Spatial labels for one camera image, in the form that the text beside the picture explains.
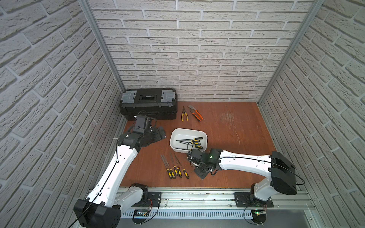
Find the black handled round file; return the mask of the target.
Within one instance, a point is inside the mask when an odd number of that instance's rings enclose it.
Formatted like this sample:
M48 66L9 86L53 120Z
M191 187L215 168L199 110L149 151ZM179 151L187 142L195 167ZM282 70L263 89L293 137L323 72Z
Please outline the black handled round file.
M191 141L177 141L177 142L179 142L179 143L185 143L185 144L193 143L193 142L201 143L199 140L191 140Z

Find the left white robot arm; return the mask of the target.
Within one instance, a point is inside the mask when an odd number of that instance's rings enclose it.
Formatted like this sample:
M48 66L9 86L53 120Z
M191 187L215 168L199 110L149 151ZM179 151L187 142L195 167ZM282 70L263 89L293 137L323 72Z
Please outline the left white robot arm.
M162 127L151 125L156 119L137 115L132 126L116 142L114 155L101 179L85 199L74 205L77 222L84 228L115 228L121 215L135 204L153 204L148 187L134 183L115 202L119 186L141 148L166 138Z

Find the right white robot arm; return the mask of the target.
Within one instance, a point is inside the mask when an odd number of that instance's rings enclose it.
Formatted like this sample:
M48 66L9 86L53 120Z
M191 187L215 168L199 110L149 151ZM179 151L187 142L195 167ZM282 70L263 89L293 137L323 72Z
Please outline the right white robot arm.
M237 170L263 176L262 181L251 186L248 201L252 204L266 204L278 193L297 194L295 166L276 151L271 155L246 155L221 149L211 149L207 154L192 149L188 151L187 158L201 179L205 179L208 174L214 176L220 170Z

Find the white rectangular storage box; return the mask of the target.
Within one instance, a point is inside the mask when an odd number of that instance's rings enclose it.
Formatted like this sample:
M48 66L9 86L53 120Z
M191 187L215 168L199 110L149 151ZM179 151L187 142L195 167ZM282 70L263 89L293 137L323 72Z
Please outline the white rectangular storage box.
M208 144L208 136L203 131L177 128L170 137L170 147L175 152L187 153L192 149L205 152Z

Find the black plastic toolbox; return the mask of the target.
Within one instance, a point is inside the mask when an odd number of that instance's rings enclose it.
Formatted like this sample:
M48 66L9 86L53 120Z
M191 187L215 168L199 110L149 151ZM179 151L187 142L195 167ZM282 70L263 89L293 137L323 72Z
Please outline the black plastic toolbox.
M172 88L145 88L127 90L119 103L120 113L134 121L137 115L157 120L174 120L177 116L177 94Z

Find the right controller board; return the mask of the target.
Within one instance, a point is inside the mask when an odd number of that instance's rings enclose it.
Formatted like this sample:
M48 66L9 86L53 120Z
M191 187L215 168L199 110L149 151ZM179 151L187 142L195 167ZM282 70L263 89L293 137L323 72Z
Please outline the right controller board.
M252 212L252 222L258 225L263 225L267 218L267 213L262 210L255 210Z

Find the controller board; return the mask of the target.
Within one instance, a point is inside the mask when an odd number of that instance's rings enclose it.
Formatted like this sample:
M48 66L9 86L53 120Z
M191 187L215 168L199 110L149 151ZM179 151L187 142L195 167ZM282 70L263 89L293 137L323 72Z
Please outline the controller board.
M144 222L148 221L149 216L150 216L150 210L148 210L148 209L134 210L132 221L134 222L135 225L141 225Z
M262 210L255 210L252 212L252 222L258 225L263 225L267 218L267 213Z

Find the left controller board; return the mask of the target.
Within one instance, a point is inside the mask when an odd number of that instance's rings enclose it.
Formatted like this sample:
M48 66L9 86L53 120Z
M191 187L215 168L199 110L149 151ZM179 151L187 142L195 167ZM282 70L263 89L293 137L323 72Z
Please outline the left controller board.
M134 210L132 221L134 222L135 225L141 225L144 222L148 221L149 216L150 216L150 210L148 210L148 209Z

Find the yellow handled pliers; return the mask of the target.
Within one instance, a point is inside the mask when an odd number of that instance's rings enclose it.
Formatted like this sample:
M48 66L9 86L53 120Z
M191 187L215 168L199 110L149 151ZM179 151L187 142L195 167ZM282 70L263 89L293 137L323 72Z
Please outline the yellow handled pliers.
M182 115L181 115L181 121L183 122L184 120L189 121L189 117L188 114L185 110L185 107L183 106L182 108Z

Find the aluminium mounting rail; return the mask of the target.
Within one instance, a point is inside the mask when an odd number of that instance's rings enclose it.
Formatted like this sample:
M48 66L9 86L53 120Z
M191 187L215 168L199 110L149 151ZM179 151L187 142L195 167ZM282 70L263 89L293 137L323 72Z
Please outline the aluminium mounting rail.
M149 187L150 192L161 192L162 209L236 209L235 193L250 193L249 188L172 188ZM296 195L276 194L271 197L269 210L314 210L316 207L307 192Z

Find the orange handled pliers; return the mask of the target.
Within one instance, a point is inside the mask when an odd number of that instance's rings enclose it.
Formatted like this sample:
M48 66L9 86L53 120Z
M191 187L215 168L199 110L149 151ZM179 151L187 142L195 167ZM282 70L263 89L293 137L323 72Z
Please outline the orange handled pliers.
M203 116L195 109L192 105L188 106L190 109L191 114L196 118L196 120L201 123L203 120Z

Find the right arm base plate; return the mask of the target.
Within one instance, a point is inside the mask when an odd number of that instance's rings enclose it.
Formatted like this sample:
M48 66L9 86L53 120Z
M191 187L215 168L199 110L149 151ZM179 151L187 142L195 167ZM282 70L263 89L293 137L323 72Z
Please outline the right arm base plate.
M235 203L237 208L256 207L256 208L273 208L273 201L269 198L267 201L254 198L249 192L235 192Z

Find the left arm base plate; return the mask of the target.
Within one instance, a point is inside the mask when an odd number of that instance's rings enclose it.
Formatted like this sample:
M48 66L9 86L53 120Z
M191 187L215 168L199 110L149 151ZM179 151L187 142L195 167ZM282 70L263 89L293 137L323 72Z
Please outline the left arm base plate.
M156 207L161 203L162 193L161 192L148 192L142 199L133 205L133 207L149 207L153 205Z

